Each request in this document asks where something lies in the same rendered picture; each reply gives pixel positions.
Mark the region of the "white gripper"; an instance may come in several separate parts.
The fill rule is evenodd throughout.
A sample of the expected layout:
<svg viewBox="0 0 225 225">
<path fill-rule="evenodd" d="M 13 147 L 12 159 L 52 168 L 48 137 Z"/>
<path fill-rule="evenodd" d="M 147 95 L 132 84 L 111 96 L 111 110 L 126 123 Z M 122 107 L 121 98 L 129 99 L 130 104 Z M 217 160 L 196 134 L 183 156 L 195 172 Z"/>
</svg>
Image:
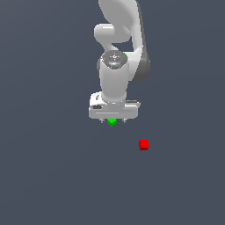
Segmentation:
<svg viewBox="0 0 225 225">
<path fill-rule="evenodd" d="M 101 123 L 105 119 L 121 119 L 125 123 L 128 119 L 135 119 L 138 116 L 138 109 L 141 103 L 137 100 L 122 100 L 119 103 L 105 102 L 101 92 L 91 94 L 89 117 L 99 119 Z"/>
</svg>

